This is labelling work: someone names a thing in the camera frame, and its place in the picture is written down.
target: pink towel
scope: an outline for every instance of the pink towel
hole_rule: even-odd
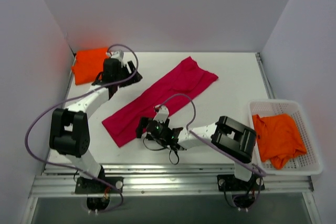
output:
[[[102,124],[115,143],[122,147],[135,139],[135,130],[142,116],[149,118],[155,116],[154,106],[177,93],[186,94],[194,99],[217,79],[217,75],[201,69],[196,61],[188,57],[133,102],[102,121]],[[165,105],[169,109],[169,114],[173,115],[189,102],[186,97],[178,96]]]

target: white basket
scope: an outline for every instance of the white basket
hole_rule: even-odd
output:
[[[258,165],[265,170],[267,174],[275,175],[316,175],[323,170],[322,161],[319,156],[317,145],[313,135],[308,127],[308,120],[304,116],[301,106],[294,101],[288,100],[255,100],[250,101],[249,121],[250,127],[254,129],[252,116],[258,114],[260,117],[280,114],[290,115],[298,127],[301,138],[306,146],[307,154],[290,159],[280,170],[275,169],[271,162],[261,162],[258,144],[254,148],[254,156],[257,158]]]

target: screw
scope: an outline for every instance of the screw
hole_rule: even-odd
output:
[[[225,180],[223,180],[222,178],[218,181],[218,185],[222,186],[225,183]]]
[[[256,179],[256,183],[257,183],[257,185],[260,185],[260,178]]]
[[[119,180],[119,181],[117,181],[115,186],[116,186],[116,188],[117,188],[117,189],[121,189],[121,188],[122,188],[122,186],[123,186],[123,183],[122,183],[122,181],[120,181],[120,180]]]

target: orange cloth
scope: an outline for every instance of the orange cloth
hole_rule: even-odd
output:
[[[287,114],[260,118],[253,116],[262,162],[270,160],[281,169],[291,158],[307,153],[295,121]]]
[[[77,52],[76,63],[71,67],[76,85],[94,82],[99,72],[103,71],[103,62],[108,58],[106,52],[107,47]]]

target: gray floor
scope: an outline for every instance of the gray floor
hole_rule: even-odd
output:
[[[40,199],[33,223],[311,223],[302,194],[264,194],[249,213],[230,208],[224,196],[129,197],[118,210],[97,217],[88,216],[82,203],[83,198]]]

